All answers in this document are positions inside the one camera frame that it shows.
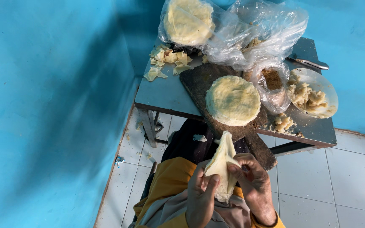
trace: yellow shirt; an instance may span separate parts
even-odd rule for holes
[[[133,207],[135,214],[138,217],[135,228],[147,227],[145,225],[139,225],[139,222],[143,218],[143,215],[146,213],[149,207],[156,200],[177,195],[187,189],[188,181],[190,180],[196,167],[196,164],[182,157],[172,158],[160,163],[157,167],[153,182],[150,186],[149,196],[142,199]],[[242,189],[239,187],[234,187],[233,194],[243,198]],[[268,227],[257,223],[257,220],[252,213],[250,213],[250,219],[251,228]],[[158,228],[169,227],[188,228],[187,221],[185,219],[185,212],[158,226]],[[271,227],[285,228],[279,217],[276,225]]]

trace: person's left hand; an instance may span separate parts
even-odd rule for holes
[[[203,185],[204,169],[210,160],[198,163],[188,181],[188,200],[185,219],[189,228],[204,228],[213,214],[214,194],[219,185],[219,175],[212,175],[208,184]]]

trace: table top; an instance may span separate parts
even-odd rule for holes
[[[160,40],[157,39],[155,46],[160,45]],[[295,52],[299,58],[308,60],[318,60],[315,48],[315,42],[312,39],[301,37],[294,45],[293,52]],[[302,65],[292,60],[284,61],[290,68],[308,68],[321,73],[317,70],[306,65]],[[193,61],[190,66],[196,67],[202,64],[202,57],[193,57]],[[146,66],[145,73],[147,73],[150,67],[150,59],[148,56],[148,64]],[[161,72],[167,75],[167,78],[155,78],[153,81],[148,81],[143,78],[138,93],[135,98],[135,106],[142,109],[148,109],[153,111],[159,111],[171,115],[180,117],[186,117],[191,119],[197,119],[203,121],[203,117],[192,101],[190,95],[181,84],[180,76],[173,75],[173,68],[175,64],[166,63]],[[294,122],[297,123],[294,128],[294,133],[302,132],[305,138],[285,135],[282,133],[270,131],[268,126],[273,124],[276,115],[268,114],[267,127],[260,127],[256,130],[257,133],[270,135],[274,137],[285,138],[296,142],[308,143],[322,147],[331,147],[337,144],[335,130],[333,128],[332,118],[317,119],[307,116],[299,111],[293,104],[284,112],[287,116],[290,116]]]

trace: metal table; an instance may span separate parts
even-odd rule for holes
[[[160,45],[159,39],[155,42],[155,46],[158,45]],[[315,42],[312,39],[300,38],[294,45],[293,51],[299,58],[311,61],[318,60]],[[314,67],[309,67],[290,59],[286,59],[285,63],[288,64],[290,70],[295,68],[308,68],[321,73],[320,70]],[[202,59],[200,57],[193,58],[193,61],[190,63],[192,67],[201,64]],[[149,71],[150,66],[153,65],[150,64],[149,60],[145,73]],[[157,122],[160,112],[204,121],[200,111],[181,84],[179,75],[173,75],[174,66],[175,64],[166,63],[161,69],[161,71],[168,76],[166,79],[156,78],[152,82],[149,82],[143,78],[135,97],[135,106],[139,111],[139,116],[142,119],[150,145],[154,148],[157,146],[157,143],[168,144],[165,140],[156,139],[155,123]],[[309,151],[317,148],[333,147],[337,144],[332,118],[317,119],[309,117],[301,113],[293,104],[289,106],[285,113],[297,123],[294,132],[302,132],[305,138],[270,131],[268,127],[256,129],[256,132],[260,134],[293,141],[270,148],[276,156]],[[273,124],[274,126],[274,118],[276,115],[267,114],[267,116],[268,123],[266,125]]]

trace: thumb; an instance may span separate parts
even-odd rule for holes
[[[213,200],[215,191],[219,186],[219,179],[220,179],[220,176],[218,174],[215,174],[209,180],[208,185],[206,186],[206,190],[204,192],[204,194],[206,195],[207,198],[210,198]]]
[[[244,184],[246,180],[246,176],[244,174],[244,171],[237,167],[236,165],[230,165],[228,167],[229,172],[236,178],[236,180],[239,182],[240,185]]]

